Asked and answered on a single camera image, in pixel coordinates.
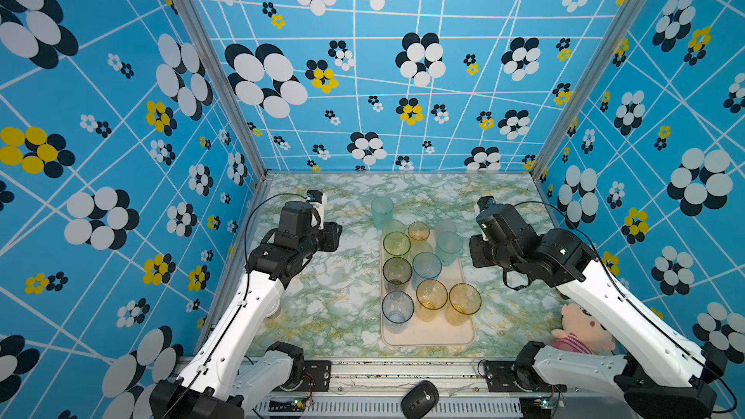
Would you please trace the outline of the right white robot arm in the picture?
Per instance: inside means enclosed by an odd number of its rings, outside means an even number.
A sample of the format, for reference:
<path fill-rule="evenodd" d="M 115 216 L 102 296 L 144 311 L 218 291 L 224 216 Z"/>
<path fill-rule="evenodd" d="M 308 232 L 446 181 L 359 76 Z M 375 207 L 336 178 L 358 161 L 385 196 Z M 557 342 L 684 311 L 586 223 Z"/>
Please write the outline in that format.
<path fill-rule="evenodd" d="M 499 266 L 540 280 L 587 310 L 626 350 L 600 355 L 527 343 L 515 358 L 515 382 L 526 391 L 566 385 L 625 402 L 642 418 L 709 418 L 717 394 L 712 382 L 726 359 L 711 357 L 675 332 L 638 298 L 621 288 L 591 248 L 574 233 L 526 230 L 469 241 L 477 268 Z"/>

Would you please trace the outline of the amber cup back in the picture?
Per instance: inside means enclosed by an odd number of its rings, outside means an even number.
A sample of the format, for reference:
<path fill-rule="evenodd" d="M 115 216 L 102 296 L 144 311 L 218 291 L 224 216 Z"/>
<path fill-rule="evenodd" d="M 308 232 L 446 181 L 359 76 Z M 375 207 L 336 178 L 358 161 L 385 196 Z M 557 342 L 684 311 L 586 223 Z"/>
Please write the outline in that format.
<path fill-rule="evenodd" d="M 446 320 L 452 326 L 461 326 L 471 320 L 482 307 L 482 298 L 473 285 L 461 282 L 448 293 Z"/>

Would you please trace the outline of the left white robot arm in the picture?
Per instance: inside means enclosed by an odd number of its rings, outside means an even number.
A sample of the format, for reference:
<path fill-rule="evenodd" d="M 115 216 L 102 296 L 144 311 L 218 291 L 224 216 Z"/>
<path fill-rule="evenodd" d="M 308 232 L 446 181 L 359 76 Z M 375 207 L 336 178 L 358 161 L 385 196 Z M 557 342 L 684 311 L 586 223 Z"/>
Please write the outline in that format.
<path fill-rule="evenodd" d="M 217 327 L 175 381 L 161 380 L 149 405 L 155 418 L 244 418 L 275 388 L 297 382 L 304 351 L 274 343 L 241 372 L 246 351 L 264 320 L 274 315 L 290 281 L 318 252 L 339 248 L 343 226 L 326 222 L 304 235 L 270 230 L 250 252 L 246 272 Z"/>

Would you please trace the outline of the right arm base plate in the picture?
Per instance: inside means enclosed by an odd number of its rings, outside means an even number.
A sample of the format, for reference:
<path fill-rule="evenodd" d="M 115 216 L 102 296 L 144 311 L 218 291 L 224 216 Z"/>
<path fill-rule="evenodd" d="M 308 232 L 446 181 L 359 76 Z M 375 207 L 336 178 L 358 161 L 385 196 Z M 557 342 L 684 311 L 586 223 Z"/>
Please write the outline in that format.
<path fill-rule="evenodd" d="M 525 388 L 518 383 L 512 361 L 490 361 L 482 359 L 476 367 L 477 373 L 486 381 L 490 393 L 566 393 L 566 385 L 549 385 L 539 380 L 534 386 Z"/>

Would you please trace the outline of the teal cup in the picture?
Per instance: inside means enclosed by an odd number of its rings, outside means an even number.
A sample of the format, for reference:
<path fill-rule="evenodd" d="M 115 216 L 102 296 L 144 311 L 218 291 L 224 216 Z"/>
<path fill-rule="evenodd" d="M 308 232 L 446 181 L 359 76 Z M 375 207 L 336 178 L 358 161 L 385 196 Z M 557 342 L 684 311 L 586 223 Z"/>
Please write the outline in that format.
<path fill-rule="evenodd" d="M 436 241 L 436 255 L 444 267 L 452 265 L 460 256 L 463 249 L 463 239 L 452 231 L 438 234 Z"/>
<path fill-rule="evenodd" d="M 385 196 L 376 196 L 371 203 L 372 221 L 376 230 L 382 230 L 383 225 L 393 219 L 395 210 L 394 202 Z"/>

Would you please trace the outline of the dark smoky cup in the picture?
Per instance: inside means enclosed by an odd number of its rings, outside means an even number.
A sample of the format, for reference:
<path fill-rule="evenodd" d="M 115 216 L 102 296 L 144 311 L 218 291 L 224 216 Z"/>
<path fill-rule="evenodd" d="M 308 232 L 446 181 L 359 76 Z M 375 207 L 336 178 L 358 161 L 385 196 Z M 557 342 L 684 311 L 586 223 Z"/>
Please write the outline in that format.
<path fill-rule="evenodd" d="M 401 256 L 389 258 L 383 264 L 382 278 L 387 292 L 405 291 L 412 278 L 411 263 Z"/>

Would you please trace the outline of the clear colourless cup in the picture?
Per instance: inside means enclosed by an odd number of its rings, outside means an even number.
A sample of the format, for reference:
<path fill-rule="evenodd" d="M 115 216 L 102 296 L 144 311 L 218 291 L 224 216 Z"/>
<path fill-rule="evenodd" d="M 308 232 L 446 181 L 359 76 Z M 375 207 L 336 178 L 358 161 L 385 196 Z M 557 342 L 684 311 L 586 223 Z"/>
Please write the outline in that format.
<path fill-rule="evenodd" d="M 440 220 L 435 224 L 435 231 L 438 234 L 442 233 L 456 233 L 457 232 L 457 225 L 454 221 L 450 219 L 444 219 Z"/>

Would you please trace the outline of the amber cup front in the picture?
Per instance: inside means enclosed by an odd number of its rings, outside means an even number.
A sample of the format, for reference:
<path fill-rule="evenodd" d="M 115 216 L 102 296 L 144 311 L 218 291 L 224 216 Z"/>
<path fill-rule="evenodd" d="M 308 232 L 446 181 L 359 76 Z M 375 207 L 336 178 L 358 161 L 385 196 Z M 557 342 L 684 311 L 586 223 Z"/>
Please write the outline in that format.
<path fill-rule="evenodd" d="M 425 279 L 416 289 L 416 316 L 423 322 L 435 320 L 448 302 L 448 291 L 437 279 Z"/>

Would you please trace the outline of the green translucent cup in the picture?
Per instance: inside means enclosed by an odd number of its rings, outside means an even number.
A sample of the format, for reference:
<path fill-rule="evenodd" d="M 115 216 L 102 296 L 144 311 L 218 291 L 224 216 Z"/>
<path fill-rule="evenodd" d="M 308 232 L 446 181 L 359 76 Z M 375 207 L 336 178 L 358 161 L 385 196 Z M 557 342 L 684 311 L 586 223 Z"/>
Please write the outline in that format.
<path fill-rule="evenodd" d="M 383 237 L 382 248 L 387 258 L 406 257 L 411 252 L 411 239 L 405 232 L 394 231 Z"/>

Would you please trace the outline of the pale green tall cup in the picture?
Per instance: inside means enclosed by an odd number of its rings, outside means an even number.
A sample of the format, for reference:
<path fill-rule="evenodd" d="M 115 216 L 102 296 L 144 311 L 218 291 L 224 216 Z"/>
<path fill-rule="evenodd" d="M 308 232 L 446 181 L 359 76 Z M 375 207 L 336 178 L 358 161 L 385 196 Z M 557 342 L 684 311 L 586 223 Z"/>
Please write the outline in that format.
<path fill-rule="evenodd" d="M 386 220 L 382 225 L 382 232 L 384 236 L 390 233 L 407 233 L 407 226 L 398 219 Z"/>

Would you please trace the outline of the grey-blue clear cup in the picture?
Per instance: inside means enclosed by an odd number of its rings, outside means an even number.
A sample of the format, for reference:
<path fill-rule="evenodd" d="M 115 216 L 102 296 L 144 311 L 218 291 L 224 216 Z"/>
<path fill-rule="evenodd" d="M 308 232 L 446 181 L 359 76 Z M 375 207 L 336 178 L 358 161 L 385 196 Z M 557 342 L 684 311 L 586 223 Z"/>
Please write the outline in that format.
<path fill-rule="evenodd" d="M 414 314 L 414 302 L 405 291 L 392 291 L 385 295 L 381 303 L 383 321 L 391 331 L 403 329 Z"/>

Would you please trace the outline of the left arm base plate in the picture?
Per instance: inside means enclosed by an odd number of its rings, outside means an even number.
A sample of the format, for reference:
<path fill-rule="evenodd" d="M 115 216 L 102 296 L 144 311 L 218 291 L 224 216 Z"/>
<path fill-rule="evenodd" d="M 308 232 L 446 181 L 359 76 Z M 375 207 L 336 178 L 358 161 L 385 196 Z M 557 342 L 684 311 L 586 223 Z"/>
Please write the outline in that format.
<path fill-rule="evenodd" d="M 304 364 L 301 379 L 298 383 L 287 383 L 277 386 L 274 392 L 328 392 L 330 388 L 333 364 L 329 360 L 310 360 Z"/>

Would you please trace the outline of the blue-grey translucent cup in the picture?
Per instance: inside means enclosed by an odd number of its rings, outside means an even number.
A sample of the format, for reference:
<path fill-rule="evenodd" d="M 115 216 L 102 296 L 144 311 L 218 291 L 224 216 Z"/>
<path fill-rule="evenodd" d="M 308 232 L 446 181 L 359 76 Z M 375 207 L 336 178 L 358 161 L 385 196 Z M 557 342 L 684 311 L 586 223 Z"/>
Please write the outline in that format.
<path fill-rule="evenodd" d="M 442 260 L 433 252 L 420 252 L 413 258 L 412 288 L 416 290 L 427 279 L 437 279 L 442 273 Z"/>

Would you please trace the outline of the small amber cup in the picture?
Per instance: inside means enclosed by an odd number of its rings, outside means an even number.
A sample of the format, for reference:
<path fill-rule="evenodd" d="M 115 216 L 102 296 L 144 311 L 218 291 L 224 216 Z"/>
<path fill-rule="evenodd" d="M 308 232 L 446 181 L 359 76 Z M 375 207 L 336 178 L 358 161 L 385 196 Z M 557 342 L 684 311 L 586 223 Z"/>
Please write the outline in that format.
<path fill-rule="evenodd" d="M 432 234 L 428 224 L 423 221 L 414 221 L 407 227 L 407 234 L 414 244 L 425 244 Z"/>

